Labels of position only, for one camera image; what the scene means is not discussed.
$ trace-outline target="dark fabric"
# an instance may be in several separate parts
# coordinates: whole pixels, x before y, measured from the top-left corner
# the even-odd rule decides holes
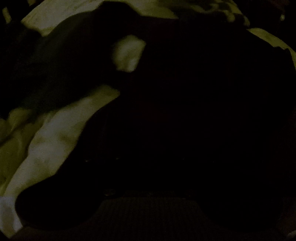
[[[11,240],[285,240],[275,229],[246,234],[221,228],[204,215],[196,202],[163,196],[128,195],[106,200],[89,220],[73,228],[45,231],[25,227]]]
[[[96,188],[93,179],[54,175],[27,188],[15,203],[22,225],[59,230],[89,219],[102,201],[102,191]]]
[[[198,24],[203,19],[209,25]],[[168,113],[170,120],[153,130],[157,138],[147,123],[143,140],[158,140],[159,148],[171,145],[168,153],[180,149],[199,163],[213,163],[209,170],[223,180],[213,188],[265,190],[259,183],[264,185],[269,164],[266,143],[295,106],[290,53],[193,12],[180,17],[179,27],[176,39],[147,45],[133,73],[132,94],[145,103],[139,104],[141,114],[145,116],[147,103],[153,101],[157,113]]]

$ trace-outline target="bed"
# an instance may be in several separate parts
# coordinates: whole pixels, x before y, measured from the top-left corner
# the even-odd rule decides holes
[[[168,8],[172,2],[129,0],[141,15],[177,19]],[[195,6],[194,10],[202,13],[219,12],[228,22],[240,18],[246,28],[250,23],[237,5],[229,1],[231,11],[220,9],[213,2],[211,9]],[[45,0],[34,5],[33,9],[21,20],[29,29],[38,31],[41,36],[49,35],[63,20],[81,13],[93,11],[102,0]],[[249,32],[268,42],[273,47],[289,49],[296,68],[296,53],[279,38],[260,28],[248,29]],[[129,36],[118,42],[114,62],[118,70],[132,72],[145,48],[145,42]],[[63,108],[43,113],[32,119],[32,111],[14,108],[5,119],[0,119],[0,229],[12,237],[22,228],[14,210],[17,196],[26,188],[54,175],[74,149],[77,140],[90,117],[100,108],[110,103],[120,92],[108,85],[98,86],[87,96]]]

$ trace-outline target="crumpled bedsheet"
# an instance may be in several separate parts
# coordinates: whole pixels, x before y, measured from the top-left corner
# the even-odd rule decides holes
[[[46,36],[64,19],[79,12],[92,11],[101,2],[46,0],[25,17],[23,23]],[[156,1],[127,2],[143,15],[176,18],[168,8],[156,6]],[[296,67],[296,53],[283,41],[262,29],[249,31],[274,47],[288,48]],[[145,43],[129,36],[122,44],[125,48],[117,48],[116,64],[118,70],[131,72]],[[80,101],[39,116],[34,123],[30,122],[30,111],[21,108],[13,110],[6,121],[0,120],[0,142],[4,142],[0,147],[0,229],[7,237],[22,228],[14,209],[18,194],[54,175],[74,149],[87,120],[119,94],[117,90],[103,85]]]

